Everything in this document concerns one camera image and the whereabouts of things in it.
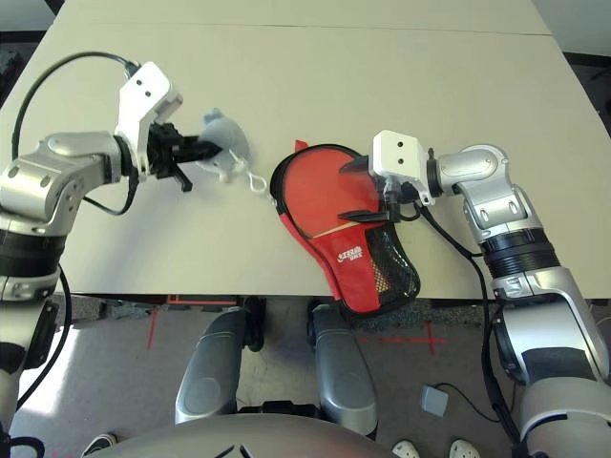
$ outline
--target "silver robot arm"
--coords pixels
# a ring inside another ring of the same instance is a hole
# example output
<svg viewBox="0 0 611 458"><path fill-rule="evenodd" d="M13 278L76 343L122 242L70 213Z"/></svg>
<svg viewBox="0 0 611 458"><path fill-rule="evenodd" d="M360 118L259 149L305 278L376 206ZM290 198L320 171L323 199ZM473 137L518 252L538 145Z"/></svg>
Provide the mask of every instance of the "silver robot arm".
<svg viewBox="0 0 611 458"><path fill-rule="evenodd" d="M611 449L609 355L571 272L562 267L509 159L474 145L435 159L416 138L373 141L370 171L409 183L423 205L462 195L464 213L504 304L493 323L506 373L527 386L520 439L534 457L606 456Z"/></svg>
<svg viewBox="0 0 611 458"><path fill-rule="evenodd" d="M0 176L0 434L11 427L23 370L47 360L57 315L49 297L83 198L121 177L130 177L132 193L150 175L174 177L189 191L178 164L221 151L159 124L181 97L154 63L139 67L119 94L114 135L47 136Z"/></svg>

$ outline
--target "black cable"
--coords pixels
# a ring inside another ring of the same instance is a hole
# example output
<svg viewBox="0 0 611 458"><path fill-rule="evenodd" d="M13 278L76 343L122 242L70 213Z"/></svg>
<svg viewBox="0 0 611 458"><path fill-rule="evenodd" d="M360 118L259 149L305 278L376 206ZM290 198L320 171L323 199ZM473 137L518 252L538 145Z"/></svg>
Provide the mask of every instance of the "black cable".
<svg viewBox="0 0 611 458"><path fill-rule="evenodd" d="M471 406L473 408L473 410L475 411L475 413L477 413L477 415L479 415L480 417L488 420L489 422L492 423L500 423L498 420L495 420L494 418L489 417L488 415L486 415L484 412L482 412L481 410L479 410L475 404L471 401L471 399L469 399L469 397L463 393L460 388L458 388L456 385L452 385L446 382L442 382L441 384L437 384L437 385L433 385L433 388L439 388L440 386L447 386L449 388L452 388L454 391L456 391L460 396L462 396L462 398L467 401L467 403L469 404L469 406Z"/></svg>
<svg viewBox="0 0 611 458"><path fill-rule="evenodd" d="M34 81L32 86L26 93L26 96L24 97L23 102L21 102L21 107L19 108L19 112L17 113L17 118L15 119L15 125L12 130L12 160L16 160L19 157L19 141L21 137L21 127L23 125L23 120L26 117L26 111L28 110L28 107L30 106L30 102L32 102L32 99L34 95L36 94L36 91L38 91L40 86L42 86L42 84L46 81L46 79L49 76L51 76L55 71L57 71L58 69L62 68L64 65L70 62L73 62L77 59L81 59L85 57L101 57L101 58L114 60L115 62L118 62L119 64L121 64L125 68L126 73L130 76L134 74L136 70L139 68L137 64L135 64L134 62L130 62L129 60L121 57L120 55L112 54L109 52L99 52L99 51L78 52L76 54L69 55L68 57L65 57L55 62L46 71L44 71L40 76L38 76L36 81ZM84 197L83 200L85 200L88 203L91 203L93 206L99 208L100 210L103 210L104 212L110 215L120 216L120 215L123 215L125 212L127 212L129 208L132 206L132 202L134 201L134 196L136 195L137 185L138 185L138 180L137 179L133 180L132 175L130 175L127 199L125 201L125 205L123 206L121 210L113 210L111 208L108 208L105 205L102 205L101 203L97 202L96 200L93 200L92 198Z"/></svg>
<svg viewBox="0 0 611 458"><path fill-rule="evenodd" d="M136 196L137 186L140 184L140 180L138 177L138 172L136 167L132 167L132 171L130 172L130 176L127 181L127 198L125 199L125 203L123 204L123 208L120 210L113 210L92 198L84 197L88 203L91 203L94 207L99 208L100 210L108 213L109 215L113 215L114 217L120 217L124 215L132 206L132 202L134 202L134 197Z"/></svg>
<svg viewBox="0 0 611 458"><path fill-rule="evenodd" d="M512 388L512 403L509 406L510 413L514 413L514 407L516 406L516 388L517 388L517 383L514 382L514 387Z"/></svg>
<svg viewBox="0 0 611 458"><path fill-rule="evenodd" d="M399 214L399 218L403 221L416 221L420 218L420 208L415 204L413 205L413 212L414 213L412 217L406 217L404 215Z"/></svg>
<svg viewBox="0 0 611 458"><path fill-rule="evenodd" d="M479 279L479 286L481 288L482 297L482 308L484 312L484 332L483 342L481 347L481 367L484 376L484 385L488 393L488 398L493 410L498 417L499 422L505 429L508 437L514 445L519 444L519 431L516 423L512 418L511 412L507 407L507 402L503 396L498 380L495 377L495 372L492 366L492 360L490 357L490 339L492 337L493 327L490 319L490 305L488 302L488 291L486 289L486 281L484 274L482 273L479 265L474 260L474 254L467 250L464 246L458 243L450 234L448 234L440 225L437 223L435 218L432 216L429 209L425 206L420 207L420 213L424 219L431 225L431 227L439 233L461 256L463 256L474 268L477 278ZM502 305L496 310L496 313L500 313Z"/></svg>
<svg viewBox="0 0 611 458"><path fill-rule="evenodd" d="M36 452L36 458L43 458L45 456L45 445L40 439L35 437L23 436L23 437L12 437L11 448L14 447L29 447Z"/></svg>
<svg viewBox="0 0 611 458"><path fill-rule="evenodd" d="M42 369L40 374L38 374L36 380L34 380L28 390L23 393L23 396L19 398L19 401L17 401L16 410L19 410L19 408L21 408L21 406L28 401L30 396L35 392L45 377L47 377L47 374L49 374L49 371L51 371L53 365L57 361L57 358L59 358L59 354L61 353L61 350L64 348L66 340L68 339L68 332L70 331L70 325L73 321L73 300L72 296L70 295L68 280L66 279L66 275L64 274L64 270L61 268L61 265L59 266L59 280L61 281L62 288L64 288L64 298L66 302L64 307L64 328L62 329L61 337L59 338L59 342L57 343L57 347L55 348L53 355L47 362L47 365L45 365L45 368Z"/></svg>

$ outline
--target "floor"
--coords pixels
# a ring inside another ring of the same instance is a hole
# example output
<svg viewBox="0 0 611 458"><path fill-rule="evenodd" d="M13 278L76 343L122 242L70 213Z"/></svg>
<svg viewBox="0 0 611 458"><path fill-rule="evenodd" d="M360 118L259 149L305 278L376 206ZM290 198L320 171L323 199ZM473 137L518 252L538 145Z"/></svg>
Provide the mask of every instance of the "floor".
<svg viewBox="0 0 611 458"><path fill-rule="evenodd" d="M609 307L597 306L594 314L609 315ZM129 439L172 425L176 393L192 348L217 316L199 310L162 310L155 326L150 316L75 324L49 377L16 414L11 434L37 436L47 446L46 456L61 458L80 456L103 431ZM280 399L317 402L314 356L306 343L305 326L306 299L269 300L265 347L261 353L243 352L239 406ZM611 342L611 322L601 329ZM450 392L443 418L419 407L422 384L450 382L490 413L480 375L479 327L387 324L355 332L378 393L377 442L390 448L409 438L423 458L442 458L451 439L459 436L472 441L482 457L511 456L500 426L478 417L455 393ZM384 339L396 337L419 339L400 343ZM512 385L496 368L509 398ZM35 376L35 371L28 371L22 388ZM20 450L14 456L31 455Z"/></svg>

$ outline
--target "red tape mark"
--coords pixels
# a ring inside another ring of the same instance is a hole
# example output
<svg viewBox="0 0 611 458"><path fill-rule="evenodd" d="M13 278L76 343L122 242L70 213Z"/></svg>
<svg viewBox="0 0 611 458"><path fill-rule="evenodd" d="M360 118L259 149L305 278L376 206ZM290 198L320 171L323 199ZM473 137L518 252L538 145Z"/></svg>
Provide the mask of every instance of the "red tape mark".
<svg viewBox="0 0 611 458"><path fill-rule="evenodd" d="M155 326L157 325L157 313L159 309L154 308L151 312L151 328L149 329L149 341L146 344L146 351L149 351L153 346L153 337L155 337Z"/></svg>
<svg viewBox="0 0 611 458"><path fill-rule="evenodd" d="M432 323L431 322L427 322L427 335L429 336L429 351L431 352L431 355L434 356L435 347L433 345L433 340L432 340Z"/></svg>

